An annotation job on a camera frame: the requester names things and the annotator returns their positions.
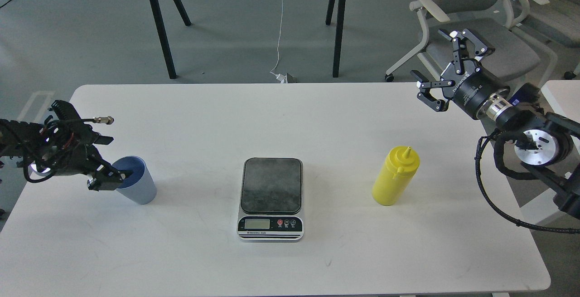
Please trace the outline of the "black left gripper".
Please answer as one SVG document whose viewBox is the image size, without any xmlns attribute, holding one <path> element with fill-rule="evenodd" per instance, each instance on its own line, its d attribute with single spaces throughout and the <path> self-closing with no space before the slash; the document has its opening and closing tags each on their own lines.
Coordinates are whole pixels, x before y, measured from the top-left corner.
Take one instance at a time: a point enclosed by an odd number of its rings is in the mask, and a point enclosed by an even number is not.
<svg viewBox="0 0 580 297">
<path fill-rule="evenodd" d="M 102 117 L 81 118 L 75 107 L 57 99 L 50 105 L 55 118 L 43 123 L 39 146 L 27 157 L 27 171 L 33 170 L 41 178 L 29 183 L 42 183 L 56 175 L 88 175 L 87 187 L 91 191 L 114 191 L 128 178 L 128 170 L 103 166 L 94 144 L 107 146 L 114 140 L 93 131 L 92 123 L 102 123 Z"/>
</svg>

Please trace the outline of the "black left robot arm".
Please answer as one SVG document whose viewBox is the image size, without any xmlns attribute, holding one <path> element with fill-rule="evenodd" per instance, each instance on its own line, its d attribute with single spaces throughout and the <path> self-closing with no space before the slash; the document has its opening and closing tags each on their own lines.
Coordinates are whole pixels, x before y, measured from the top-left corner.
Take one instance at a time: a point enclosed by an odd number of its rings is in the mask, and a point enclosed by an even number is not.
<svg viewBox="0 0 580 297">
<path fill-rule="evenodd" d="M 52 115 L 40 123 L 1 120 L 1 156 L 20 158 L 29 183 L 42 183 L 54 176 L 87 175 L 88 189 L 114 191 L 133 175 L 105 161 L 97 145 L 107 146 L 111 136 L 92 128 L 94 123 L 111 125 L 113 117 L 81 118 L 75 107 L 57 99 Z"/>
</svg>

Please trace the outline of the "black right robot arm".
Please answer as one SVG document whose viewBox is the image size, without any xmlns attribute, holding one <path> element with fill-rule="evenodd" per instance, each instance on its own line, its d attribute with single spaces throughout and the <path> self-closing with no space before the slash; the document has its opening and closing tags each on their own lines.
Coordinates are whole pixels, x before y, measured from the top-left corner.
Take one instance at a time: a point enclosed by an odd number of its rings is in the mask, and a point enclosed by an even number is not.
<svg viewBox="0 0 580 297">
<path fill-rule="evenodd" d="M 500 210 L 489 198 L 481 181 L 481 159 L 486 145 L 495 142 L 493 159 L 499 172 L 516 180 L 540 180 L 555 192 L 558 210 L 579 217 L 579 169 L 570 177 L 558 175 L 549 166 L 565 160 L 573 148 L 573 138 L 579 136 L 579 124 L 557 113 L 545 112 L 537 99 L 511 103 L 506 97 L 509 87 L 481 65 L 481 59 L 495 48 L 470 29 L 439 34 L 452 45 L 452 60 L 431 81 L 420 72 L 411 74 L 417 79 L 417 97 L 433 111 L 445 112 L 455 103 L 474 120 L 483 117 L 495 124 L 494 131 L 477 142 L 476 180 L 485 200 L 499 214 L 518 227 L 559 234 L 578 234 L 574 228 L 553 228 L 518 220 Z"/>
</svg>

